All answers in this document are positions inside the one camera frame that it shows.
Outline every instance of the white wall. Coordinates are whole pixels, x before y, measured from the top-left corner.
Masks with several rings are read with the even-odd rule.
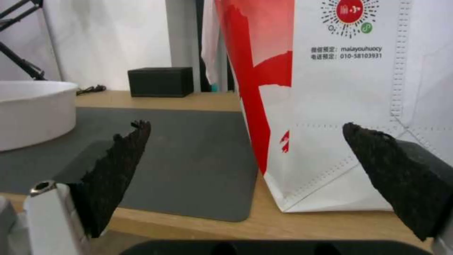
[[[0,0],[0,12],[17,2],[18,0]],[[28,3],[5,17],[5,19],[16,17],[31,6],[32,4]],[[44,70],[46,79],[60,80],[60,73],[53,55],[52,44],[42,10],[34,12],[1,32],[0,41],[21,58]],[[31,77],[9,58],[0,53],[0,80],[31,80]]]
[[[195,92],[201,91],[195,0],[165,0],[171,63],[173,67],[192,67]]]
[[[44,10],[62,77],[82,88],[128,90],[128,70],[172,64],[164,0],[48,0]]]

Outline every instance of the red logo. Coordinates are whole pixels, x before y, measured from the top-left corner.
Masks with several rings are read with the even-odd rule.
[[[289,130],[280,139],[280,144],[283,144],[282,152],[287,153],[289,151]]]
[[[362,0],[340,0],[337,4],[337,17],[343,23],[355,23],[360,20],[362,15]]]

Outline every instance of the white cloth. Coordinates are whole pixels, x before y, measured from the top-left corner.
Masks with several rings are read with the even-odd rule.
[[[206,0],[203,7],[201,57],[206,65],[206,78],[211,85],[219,80],[216,68],[219,34],[220,25],[214,0]]]

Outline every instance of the screw hole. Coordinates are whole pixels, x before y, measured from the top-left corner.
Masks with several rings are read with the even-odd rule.
[[[49,186],[49,182],[48,181],[44,181],[44,182],[41,182],[38,185],[36,185],[35,190],[40,191],[42,189],[47,188],[48,186]]]

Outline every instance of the black box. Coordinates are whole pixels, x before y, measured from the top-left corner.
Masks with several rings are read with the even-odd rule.
[[[178,97],[193,92],[191,67],[140,68],[129,70],[132,97]]]

